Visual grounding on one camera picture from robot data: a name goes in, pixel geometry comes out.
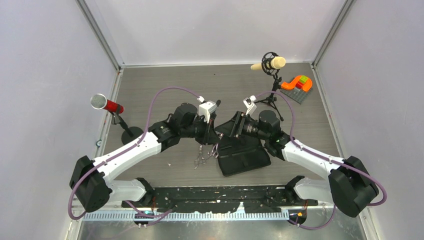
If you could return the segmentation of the black zip tool case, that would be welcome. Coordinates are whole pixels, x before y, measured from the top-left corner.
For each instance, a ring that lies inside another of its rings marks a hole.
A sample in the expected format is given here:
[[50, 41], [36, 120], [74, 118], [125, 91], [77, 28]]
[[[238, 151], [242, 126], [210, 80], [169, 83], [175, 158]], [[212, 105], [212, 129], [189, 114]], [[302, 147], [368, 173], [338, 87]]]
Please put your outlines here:
[[218, 143], [218, 165], [225, 177], [271, 165], [271, 159], [260, 139], [242, 135], [224, 135]]

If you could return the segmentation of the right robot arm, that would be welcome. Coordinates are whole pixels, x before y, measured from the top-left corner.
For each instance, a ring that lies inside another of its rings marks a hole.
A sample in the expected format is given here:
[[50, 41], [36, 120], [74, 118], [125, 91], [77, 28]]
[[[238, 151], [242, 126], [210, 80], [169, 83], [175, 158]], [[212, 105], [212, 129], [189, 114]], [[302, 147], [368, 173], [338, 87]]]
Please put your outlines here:
[[271, 110], [263, 110], [255, 120], [237, 112], [230, 120], [216, 127], [225, 137], [251, 137], [265, 142], [273, 157], [297, 164], [320, 176], [313, 180], [301, 176], [288, 184], [285, 198], [291, 205], [303, 200], [317, 200], [336, 206], [349, 217], [357, 217], [380, 191], [362, 161], [354, 156], [347, 159], [310, 148], [281, 129], [281, 122]]

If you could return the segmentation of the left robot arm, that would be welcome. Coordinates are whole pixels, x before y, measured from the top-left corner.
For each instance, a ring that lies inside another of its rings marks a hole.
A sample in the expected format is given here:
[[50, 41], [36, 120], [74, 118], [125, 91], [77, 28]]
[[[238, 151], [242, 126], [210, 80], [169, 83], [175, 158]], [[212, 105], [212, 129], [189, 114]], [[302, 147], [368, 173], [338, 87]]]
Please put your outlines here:
[[182, 138], [195, 139], [200, 145], [219, 141], [214, 120], [220, 101], [205, 101], [198, 107], [182, 103], [167, 120], [154, 123], [140, 136], [103, 156], [76, 161], [69, 186], [72, 190], [69, 205], [77, 198], [87, 213], [109, 202], [132, 201], [141, 207], [153, 202], [153, 190], [142, 178], [116, 178], [137, 163], [177, 145]]

